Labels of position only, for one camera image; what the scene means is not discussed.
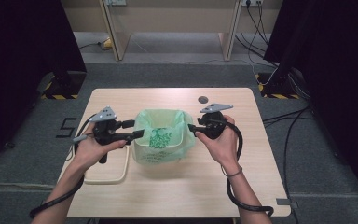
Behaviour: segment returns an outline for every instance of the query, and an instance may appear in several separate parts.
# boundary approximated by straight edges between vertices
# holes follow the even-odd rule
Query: gray floor
[[[253,35],[245,37],[251,40]],[[268,63],[254,54],[248,55],[238,41],[234,43],[231,61],[225,62],[216,34],[134,34],[124,60],[116,62],[111,50],[101,50],[95,45],[106,38],[104,33],[76,33],[79,47],[94,44],[81,49],[89,74],[80,97],[75,101],[39,102],[16,134],[16,147],[0,153],[0,223],[29,222],[29,210],[40,204],[54,187],[71,144],[68,139],[56,138],[61,134],[62,118],[76,118],[68,125],[77,127],[90,92],[95,88],[249,87],[254,91],[263,119],[307,105],[301,99],[261,97],[254,74],[273,69],[260,65]],[[260,38],[255,43],[260,48],[266,47]],[[161,74],[167,77],[158,79]],[[200,81],[198,75],[209,78]],[[48,81],[49,76],[42,81],[41,90]],[[287,184],[298,205],[295,209],[298,223],[358,223],[358,182],[351,168],[335,157],[312,114],[306,112],[303,118],[290,135],[286,158]],[[292,121],[283,120],[266,128],[281,175],[285,137]],[[272,220],[296,223],[293,215]],[[68,219],[68,223],[87,221],[86,218]]]

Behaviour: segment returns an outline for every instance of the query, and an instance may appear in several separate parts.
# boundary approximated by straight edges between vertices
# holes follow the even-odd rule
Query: black cable
[[[222,123],[224,125],[227,125],[230,129],[232,129],[235,132],[235,134],[238,136],[238,149],[237,149],[237,161],[238,161],[240,159],[240,156],[242,153],[242,148],[243,148],[243,137],[242,137],[242,133],[241,133],[240,129],[238,129],[237,126],[235,126],[234,124],[232,124],[230,122],[217,120],[217,119],[205,119],[205,120],[210,121],[210,122]],[[236,199],[234,194],[232,193],[231,183],[229,181],[229,178],[227,179],[227,195],[228,195],[228,198],[235,205],[237,205],[239,208],[242,208],[242,209],[245,209],[248,211],[252,211],[252,212],[267,212],[267,215],[269,217],[274,213],[274,208],[271,206],[254,206],[254,205],[242,203],[241,201]]]
[[[267,45],[269,44],[269,40],[267,39],[266,36],[266,31],[264,30],[264,23],[263,23],[263,19],[262,19],[262,15],[263,15],[263,6],[260,4],[260,2],[257,1],[257,6],[258,6],[258,15],[260,17],[260,22],[261,22],[261,29],[263,30],[263,35],[266,38],[267,41]]]
[[[66,199],[68,199],[69,197],[71,197],[72,195],[74,195],[83,185],[83,181],[84,181],[84,175],[80,178],[79,182],[77,182],[75,187],[73,189],[69,190],[69,192],[65,193],[64,195],[62,195],[59,198],[56,198],[48,203],[44,203],[44,204],[34,208],[33,210],[31,210],[31,212],[29,214],[30,218],[34,218],[41,211],[43,211],[47,208],[50,208],[51,206],[53,206],[57,203],[61,203],[61,202],[65,201]]]
[[[79,49],[83,49],[83,48],[88,47],[88,46],[91,46],[91,45],[98,45],[98,46],[100,46],[101,50],[110,50],[111,48],[104,48],[104,47],[103,47],[103,43],[106,42],[108,39],[104,40],[103,42],[92,43],[92,44],[88,44],[88,45],[79,47]]]
[[[242,39],[250,46],[251,43],[245,38],[245,36],[243,36],[243,33],[241,33],[241,36],[242,36]],[[266,52],[264,49],[261,49],[261,48],[255,46],[255,45],[253,45],[253,48],[258,49],[258,50],[262,51],[263,53]]]
[[[259,22],[259,24],[257,25],[257,24],[255,23],[255,19],[253,18],[252,13],[251,13],[251,11],[249,10],[249,8],[247,8],[247,10],[248,10],[249,16],[250,16],[251,19],[252,19],[252,22],[253,22],[254,25],[255,25],[255,33],[256,33],[256,34],[259,33],[260,37],[264,40],[264,42],[265,42],[266,44],[268,44],[269,42],[267,41],[267,39],[264,38],[264,36],[261,35],[261,32],[260,32],[260,30],[258,29],[258,27],[260,26],[260,22]]]
[[[277,116],[277,117],[273,117],[273,118],[269,118],[269,119],[263,119],[263,122],[266,122],[266,121],[269,121],[269,120],[272,120],[272,119],[279,119],[279,118],[287,117],[287,116],[289,116],[289,115],[294,115],[294,114],[300,113],[300,112],[303,111],[303,110],[307,110],[308,108],[310,108],[310,107],[307,105],[305,108],[300,109],[300,110],[297,110],[297,111],[295,111],[295,112],[290,112],[290,113],[283,114],[283,115],[280,115],[280,116]]]
[[[259,56],[260,58],[263,58],[263,55],[261,55],[261,54],[258,53],[257,51],[255,51],[255,50],[253,50],[253,49],[250,49],[249,47],[247,47],[246,45],[244,45],[244,44],[240,41],[240,39],[238,38],[237,35],[235,35],[235,38],[236,38],[246,49],[250,50],[251,52],[253,52],[253,53],[256,54],[257,56]],[[264,66],[271,67],[271,68],[277,68],[277,67],[278,67],[278,65],[275,64],[275,63],[272,63],[272,62],[269,62],[269,61],[266,61],[266,62],[272,64],[273,66],[268,65],[268,64],[263,64],[263,63],[256,63],[256,64],[264,65]]]
[[[265,125],[267,124],[266,126],[264,126],[264,128],[267,128],[267,127],[271,126],[272,124],[279,122],[281,120],[284,120],[284,119],[295,119],[295,118],[280,118],[280,119],[276,119],[274,121],[268,121],[268,122],[264,123]]]
[[[289,198],[290,201],[292,201],[291,197],[290,197],[290,193],[289,193],[289,188],[287,186],[287,145],[289,143],[289,136],[290,136],[290,132],[292,131],[293,126],[295,125],[296,121],[299,119],[299,117],[301,116],[302,113],[304,113],[309,107],[307,106],[306,108],[302,109],[301,111],[299,111],[299,113],[297,114],[296,118],[293,120],[292,124],[289,127],[289,130],[287,131],[287,135],[286,135],[286,140],[284,142],[284,150],[283,150],[283,184],[284,184],[284,190],[286,192],[287,197]],[[298,223],[298,217],[296,215],[296,211],[292,208],[292,212],[293,212],[293,216],[295,217],[296,223]]]
[[[83,130],[85,129],[86,125],[89,123],[89,120],[90,118],[92,118],[94,115],[92,115],[91,117],[89,117],[89,119],[87,119],[82,127],[80,128],[80,131],[77,133],[77,136],[80,136],[82,133],[83,133]],[[74,151],[76,153],[76,150],[77,150],[77,146],[78,144],[75,144],[74,145]],[[66,199],[68,199],[69,197],[71,197],[72,195],[74,195],[80,188],[81,186],[83,185],[83,181],[84,181],[84,175],[80,178],[79,182],[77,182],[77,184],[75,185],[75,187],[71,190],[69,190],[67,193],[65,193],[64,195],[62,195],[61,197],[59,198],[56,198],[50,202],[47,202],[47,203],[43,203],[42,205],[34,208],[33,210],[31,210],[31,212],[29,213],[29,217],[30,218],[34,218],[38,213],[42,212],[43,210],[45,209],[48,209],[50,208],[51,206],[54,206],[55,204],[57,203],[61,203],[63,201],[65,201]]]

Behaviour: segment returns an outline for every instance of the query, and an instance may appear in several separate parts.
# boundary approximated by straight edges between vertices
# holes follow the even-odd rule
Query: black stand
[[[65,100],[76,99],[86,78],[86,73],[56,73],[46,89],[43,99]]]
[[[261,94],[270,96],[272,94],[279,94],[283,96],[295,95],[295,91],[290,85],[288,78],[280,77],[278,81],[270,80],[272,73],[259,73],[258,74],[258,82],[259,83],[268,83],[267,85],[261,85],[260,92]]]

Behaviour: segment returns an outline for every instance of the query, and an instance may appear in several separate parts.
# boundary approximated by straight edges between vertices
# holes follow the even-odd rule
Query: yellow and black hazard tape
[[[77,95],[48,95],[42,94],[41,99],[50,99],[50,100],[75,100]]]
[[[42,93],[41,99],[51,99],[51,100],[73,100],[76,99],[81,87],[81,83],[84,80],[85,75],[72,76],[71,79],[77,81],[72,83],[69,87],[62,87],[60,84],[55,81],[54,76],[51,78],[51,81],[46,86],[45,90]]]
[[[259,75],[256,75],[255,78],[259,82]],[[260,94],[265,98],[276,98],[276,99],[299,99],[300,97],[297,94],[280,94],[280,93],[265,93],[264,86],[258,84],[258,89],[260,90]]]

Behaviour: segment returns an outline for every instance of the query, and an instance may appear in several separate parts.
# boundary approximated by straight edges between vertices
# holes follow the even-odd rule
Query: green plastic bag
[[[146,109],[135,119],[134,130],[144,136],[132,141],[133,158],[140,164],[160,164],[182,159],[195,143],[187,124],[193,119],[182,110]]]

